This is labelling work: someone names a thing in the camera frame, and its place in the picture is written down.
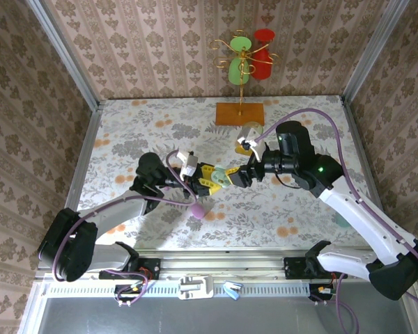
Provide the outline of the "blue plastic clip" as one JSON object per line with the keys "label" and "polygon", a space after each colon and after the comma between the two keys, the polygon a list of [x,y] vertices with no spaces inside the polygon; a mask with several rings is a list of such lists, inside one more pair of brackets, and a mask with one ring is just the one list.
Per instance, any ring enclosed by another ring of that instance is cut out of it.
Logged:
{"label": "blue plastic clip", "polygon": [[232,281],[226,281],[223,284],[224,292],[234,301],[237,301],[240,298],[240,291],[242,288],[243,288],[243,284],[235,283]]}

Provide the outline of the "gold cup stand wooden base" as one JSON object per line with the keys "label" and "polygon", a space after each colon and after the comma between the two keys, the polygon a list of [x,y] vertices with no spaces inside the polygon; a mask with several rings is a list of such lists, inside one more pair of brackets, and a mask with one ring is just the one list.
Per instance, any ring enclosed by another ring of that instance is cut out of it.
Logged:
{"label": "gold cup stand wooden base", "polygon": [[[243,31],[242,29],[237,29],[232,33],[232,38],[237,36],[244,36],[251,40],[251,38],[248,36],[246,31]],[[231,61],[238,57],[242,60],[247,60],[249,63],[249,81],[253,76],[251,75],[255,71],[255,67],[252,65],[252,55],[256,53],[257,51],[261,49],[268,49],[270,53],[270,58],[272,59],[272,67],[279,59],[279,56],[277,54],[273,54],[269,50],[269,46],[272,44],[272,42],[269,43],[261,43],[258,42],[258,47],[253,48],[253,42],[251,49],[249,51],[242,51],[242,52],[235,52],[230,47],[230,41],[227,42],[225,40],[222,40],[221,38],[213,40],[210,43],[210,48],[213,51],[217,51],[220,47],[225,46],[229,51],[230,54],[228,56],[217,56],[215,57],[213,63],[214,66],[219,69],[226,69],[228,70],[228,81],[229,81],[229,65]],[[216,105],[216,112],[215,112],[215,124],[219,126],[243,126],[247,122],[255,121],[259,122],[261,125],[264,125],[264,107],[261,103],[252,103],[252,102],[246,102],[245,101],[245,85],[241,84],[240,86],[237,86],[239,88],[239,100],[237,102],[218,102]]]}

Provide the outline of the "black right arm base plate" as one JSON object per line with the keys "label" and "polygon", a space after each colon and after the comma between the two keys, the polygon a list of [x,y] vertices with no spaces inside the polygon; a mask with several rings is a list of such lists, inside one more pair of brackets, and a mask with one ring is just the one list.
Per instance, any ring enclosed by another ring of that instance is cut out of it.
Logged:
{"label": "black right arm base plate", "polygon": [[285,257],[283,259],[283,270],[287,280],[326,280],[333,278],[333,276],[339,278],[342,275],[339,271],[327,271],[322,268],[315,257]]}

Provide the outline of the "grey metal sheet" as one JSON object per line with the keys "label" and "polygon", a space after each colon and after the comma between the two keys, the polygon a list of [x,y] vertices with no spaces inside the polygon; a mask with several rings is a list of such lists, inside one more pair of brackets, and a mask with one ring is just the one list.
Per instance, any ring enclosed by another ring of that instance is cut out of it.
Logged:
{"label": "grey metal sheet", "polygon": [[398,302],[381,298],[342,298],[350,313],[336,318],[334,305],[307,299],[215,298],[180,301],[146,298],[131,307],[112,299],[50,299],[40,328],[32,334],[411,334]]}

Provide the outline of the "light green cup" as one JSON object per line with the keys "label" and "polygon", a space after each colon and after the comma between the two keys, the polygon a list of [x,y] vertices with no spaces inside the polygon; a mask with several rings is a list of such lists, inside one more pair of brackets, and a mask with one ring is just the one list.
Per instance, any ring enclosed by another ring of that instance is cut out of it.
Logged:
{"label": "light green cup", "polygon": [[211,172],[211,180],[222,188],[227,188],[231,185],[231,181],[226,175],[226,169],[219,166],[216,166],[214,171]]}

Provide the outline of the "aluminium front rail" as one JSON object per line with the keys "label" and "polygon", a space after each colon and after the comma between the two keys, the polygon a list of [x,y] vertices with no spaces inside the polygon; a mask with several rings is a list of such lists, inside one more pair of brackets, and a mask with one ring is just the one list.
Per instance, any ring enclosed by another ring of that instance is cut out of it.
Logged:
{"label": "aluminium front rail", "polygon": [[130,260],[140,257],[161,259],[157,280],[178,276],[215,274],[225,277],[282,276],[285,257],[311,257],[309,250],[135,250],[119,243],[97,245],[92,249],[78,248],[73,252],[63,250],[60,258],[49,246],[40,247],[36,254],[44,271],[56,269],[57,277],[74,282],[90,276],[99,279],[99,273],[123,274],[122,269]]}

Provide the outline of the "red plastic cup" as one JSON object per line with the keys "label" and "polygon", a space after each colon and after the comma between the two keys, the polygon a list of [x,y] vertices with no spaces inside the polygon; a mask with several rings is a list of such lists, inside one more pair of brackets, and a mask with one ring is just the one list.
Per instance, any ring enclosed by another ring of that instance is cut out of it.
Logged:
{"label": "red plastic cup", "polygon": [[251,74],[256,80],[264,80],[271,76],[272,59],[268,49],[261,49],[252,55],[255,71]]}
{"label": "red plastic cup", "polygon": [[261,43],[269,43],[274,40],[275,32],[271,29],[259,29],[254,32],[254,38]]}

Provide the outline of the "white plastic bracket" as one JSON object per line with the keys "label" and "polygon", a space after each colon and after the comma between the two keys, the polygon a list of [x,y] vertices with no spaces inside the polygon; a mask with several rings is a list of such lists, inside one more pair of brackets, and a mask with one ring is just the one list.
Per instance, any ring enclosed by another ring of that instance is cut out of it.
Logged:
{"label": "white plastic bracket", "polygon": [[180,300],[210,299],[213,296],[212,276],[184,276],[178,281],[178,298]]}

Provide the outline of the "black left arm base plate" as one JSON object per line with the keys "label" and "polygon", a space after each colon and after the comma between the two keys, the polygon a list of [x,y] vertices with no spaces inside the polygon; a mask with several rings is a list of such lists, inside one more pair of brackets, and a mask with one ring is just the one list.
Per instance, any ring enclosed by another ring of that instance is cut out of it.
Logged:
{"label": "black left arm base plate", "polygon": [[122,269],[114,269],[121,271],[123,274],[110,273],[110,269],[101,271],[98,278],[100,280],[122,280],[122,279],[139,279],[129,272],[137,272],[144,274],[149,280],[157,280],[160,276],[161,259],[140,257],[136,260],[130,260]]}

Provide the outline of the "aluminium frame post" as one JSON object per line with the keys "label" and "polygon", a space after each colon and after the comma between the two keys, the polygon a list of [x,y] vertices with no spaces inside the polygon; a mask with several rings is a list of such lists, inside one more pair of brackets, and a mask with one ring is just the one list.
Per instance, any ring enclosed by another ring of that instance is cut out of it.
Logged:
{"label": "aluminium frame post", "polygon": [[53,14],[51,14],[43,0],[26,0],[26,2],[38,19],[42,29],[47,34],[49,41],[55,48],[90,110],[96,112],[100,104],[99,99],[96,97],[91,85],[88,83],[86,75],[80,68],[79,62],[75,58],[66,38],[63,36],[60,26],[56,23]]}
{"label": "aluminium frame post", "polygon": [[409,2],[410,0],[389,0],[343,92],[342,98],[345,103],[350,104],[356,97]]}

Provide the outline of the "aluminium table side rail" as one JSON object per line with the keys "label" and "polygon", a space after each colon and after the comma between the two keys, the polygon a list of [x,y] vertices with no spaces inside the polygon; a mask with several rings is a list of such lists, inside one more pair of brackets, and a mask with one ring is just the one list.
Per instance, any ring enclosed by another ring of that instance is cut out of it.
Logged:
{"label": "aluminium table side rail", "polygon": [[70,185],[70,189],[65,201],[65,208],[70,208],[73,210],[78,208],[80,196],[86,178],[86,172],[93,151],[97,132],[100,126],[101,117],[102,109],[100,106],[98,106],[97,109],[92,113],[90,122],[88,124],[81,152],[77,160],[75,174],[73,176],[72,183]]}
{"label": "aluminium table side rail", "polygon": [[381,210],[383,210],[382,202],[380,200],[380,196],[379,196],[378,190],[376,188],[376,183],[374,181],[374,178],[373,178],[373,175],[372,175],[372,172],[371,172],[370,164],[369,164],[368,159],[366,157],[363,142],[360,138],[356,122],[353,118],[353,113],[352,113],[351,106],[346,101],[346,99],[344,97],[340,96],[340,100],[341,100],[341,104],[342,104],[342,107],[343,107],[343,110],[344,110],[344,113],[345,113],[346,120],[348,122],[348,126],[349,126],[349,129],[350,129],[351,136],[352,136],[353,141],[355,143],[357,156],[358,156],[359,161],[360,161],[361,166],[362,166],[364,178],[366,180],[366,183],[367,183],[367,186],[368,186],[368,189],[369,189],[369,197],[370,197],[370,199],[372,199],[372,201]]}

